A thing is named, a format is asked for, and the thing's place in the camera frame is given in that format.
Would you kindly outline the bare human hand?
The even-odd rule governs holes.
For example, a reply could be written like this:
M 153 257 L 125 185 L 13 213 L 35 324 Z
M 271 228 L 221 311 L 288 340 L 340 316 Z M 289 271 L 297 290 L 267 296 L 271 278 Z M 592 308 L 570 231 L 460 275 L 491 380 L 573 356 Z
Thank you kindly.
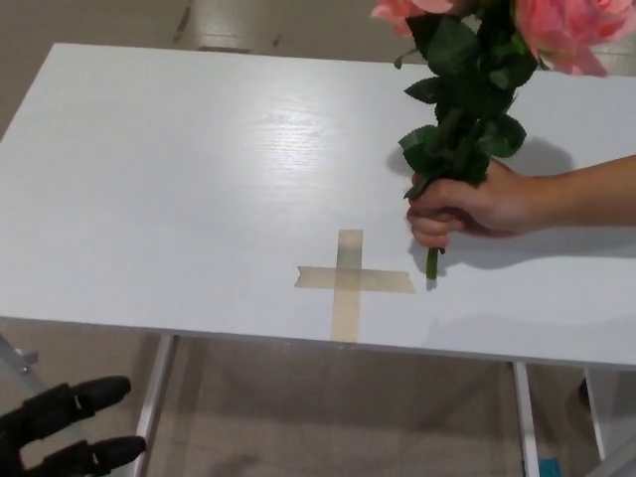
M 406 220 L 415 241 L 444 247 L 450 236 L 464 233 L 482 238 L 510 238 L 528 232 L 541 185 L 493 161 L 478 186 L 440 179 L 408 201 Z

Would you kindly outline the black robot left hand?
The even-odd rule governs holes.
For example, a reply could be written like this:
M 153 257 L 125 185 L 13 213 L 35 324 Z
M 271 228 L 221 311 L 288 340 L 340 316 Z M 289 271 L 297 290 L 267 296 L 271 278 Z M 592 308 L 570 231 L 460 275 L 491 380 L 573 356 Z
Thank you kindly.
M 103 377 L 75 386 L 60 384 L 31 397 L 1 416 L 1 474 L 5 477 L 106 476 L 134 462 L 147 448 L 138 435 L 105 439 L 93 444 L 80 440 L 25 466 L 22 449 L 71 425 L 91 418 L 123 401 L 131 392 L 125 376 Z

